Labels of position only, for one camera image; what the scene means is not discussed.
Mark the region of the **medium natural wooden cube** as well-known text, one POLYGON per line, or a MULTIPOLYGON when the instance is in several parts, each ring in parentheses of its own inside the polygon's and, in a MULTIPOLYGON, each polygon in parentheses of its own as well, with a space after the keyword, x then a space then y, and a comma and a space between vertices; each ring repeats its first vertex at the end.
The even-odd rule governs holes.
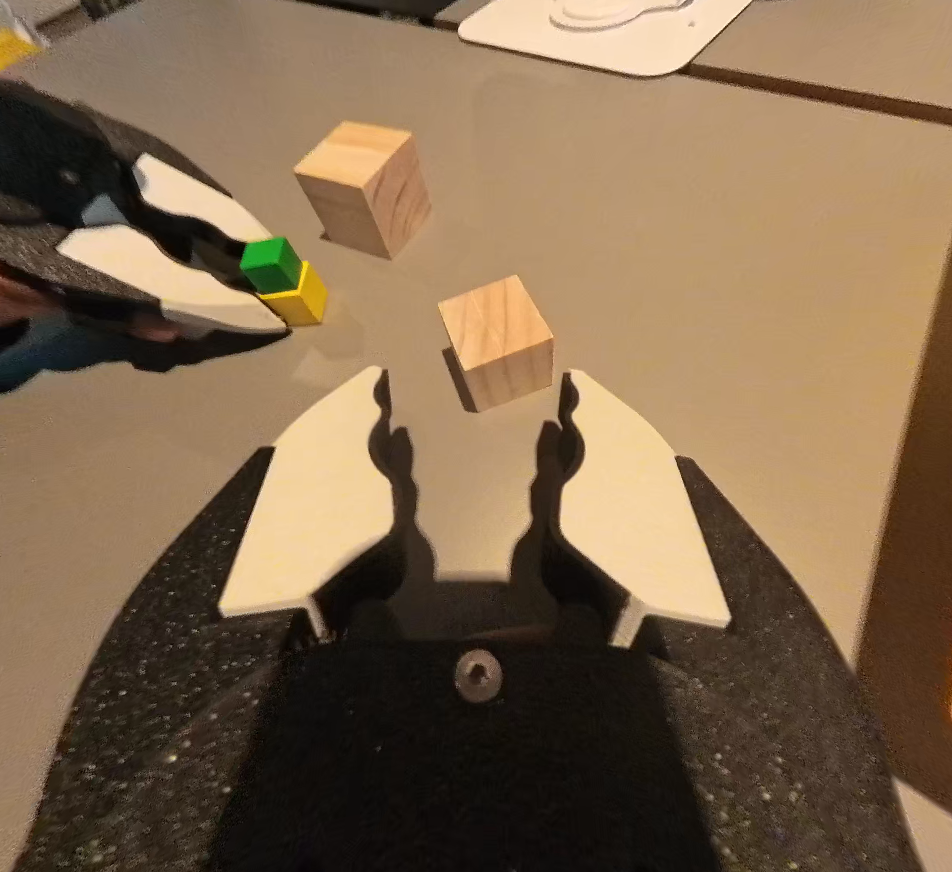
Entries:
POLYGON ((447 298, 437 307, 476 411, 552 385, 554 334, 519 276, 447 298))

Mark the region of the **yellow wooden cube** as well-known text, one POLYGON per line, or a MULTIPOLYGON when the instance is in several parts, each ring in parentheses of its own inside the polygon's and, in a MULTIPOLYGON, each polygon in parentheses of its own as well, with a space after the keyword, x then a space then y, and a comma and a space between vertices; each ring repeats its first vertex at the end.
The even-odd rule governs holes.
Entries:
POLYGON ((289 327, 313 326, 324 321, 327 287, 307 260, 302 262, 299 282, 295 289, 258 296, 289 327))

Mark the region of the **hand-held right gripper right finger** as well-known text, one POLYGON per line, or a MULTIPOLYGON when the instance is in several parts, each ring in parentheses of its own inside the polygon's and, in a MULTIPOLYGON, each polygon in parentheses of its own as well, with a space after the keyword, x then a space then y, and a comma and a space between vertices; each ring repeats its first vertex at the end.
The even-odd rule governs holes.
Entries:
POLYGON ((586 372, 566 370, 542 580, 560 605, 594 612, 607 644, 628 649, 644 621, 727 629, 726 596, 660 433, 586 372))

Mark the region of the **large natural wooden cube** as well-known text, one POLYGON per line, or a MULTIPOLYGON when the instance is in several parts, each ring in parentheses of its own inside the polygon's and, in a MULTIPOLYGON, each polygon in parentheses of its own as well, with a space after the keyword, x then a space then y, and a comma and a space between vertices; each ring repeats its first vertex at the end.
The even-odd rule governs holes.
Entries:
POLYGON ((336 126, 293 172, 327 239, 393 260, 431 210, 416 138, 363 122, 336 126))

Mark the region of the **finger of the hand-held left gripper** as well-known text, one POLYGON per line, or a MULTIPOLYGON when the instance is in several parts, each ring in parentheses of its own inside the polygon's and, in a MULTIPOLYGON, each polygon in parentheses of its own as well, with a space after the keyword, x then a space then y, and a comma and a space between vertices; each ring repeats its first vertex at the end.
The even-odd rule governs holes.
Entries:
POLYGON ((130 226, 79 229, 65 237, 58 252, 156 298, 163 318, 179 325, 189 339, 212 331, 258 336, 288 332, 287 324, 255 294, 174 260, 130 226))
POLYGON ((272 236, 227 193, 147 152, 132 167, 133 223, 182 263, 237 271, 244 248, 272 236))

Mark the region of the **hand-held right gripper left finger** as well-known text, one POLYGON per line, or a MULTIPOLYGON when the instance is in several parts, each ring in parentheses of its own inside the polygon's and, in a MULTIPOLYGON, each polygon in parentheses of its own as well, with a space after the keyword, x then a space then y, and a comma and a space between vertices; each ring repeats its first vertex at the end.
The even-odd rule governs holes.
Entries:
POLYGON ((318 640, 333 640, 357 604, 398 591, 407 557, 390 416, 388 372, 369 366, 273 442, 219 597, 224 618, 303 611, 318 640))

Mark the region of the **person's left hand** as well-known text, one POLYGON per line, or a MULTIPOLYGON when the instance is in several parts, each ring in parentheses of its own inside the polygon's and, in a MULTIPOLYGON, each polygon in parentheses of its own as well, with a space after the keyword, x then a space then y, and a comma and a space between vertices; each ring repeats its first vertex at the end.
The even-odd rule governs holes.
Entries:
MULTIPOLYGON (((9 272, 1 271, 2 328, 61 313, 65 314, 66 310, 56 294, 23 284, 9 272)), ((182 336, 179 325, 164 318, 140 312, 120 321, 118 327, 126 336, 157 343, 171 343, 182 336)))

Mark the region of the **green wooden cube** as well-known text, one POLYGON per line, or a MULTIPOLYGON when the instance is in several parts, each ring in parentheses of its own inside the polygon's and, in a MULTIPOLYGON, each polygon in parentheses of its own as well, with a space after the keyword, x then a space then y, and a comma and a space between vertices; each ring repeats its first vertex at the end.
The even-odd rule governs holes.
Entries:
POLYGON ((303 263, 285 236, 272 236, 244 245, 240 270, 256 294, 296 291, 303 263))

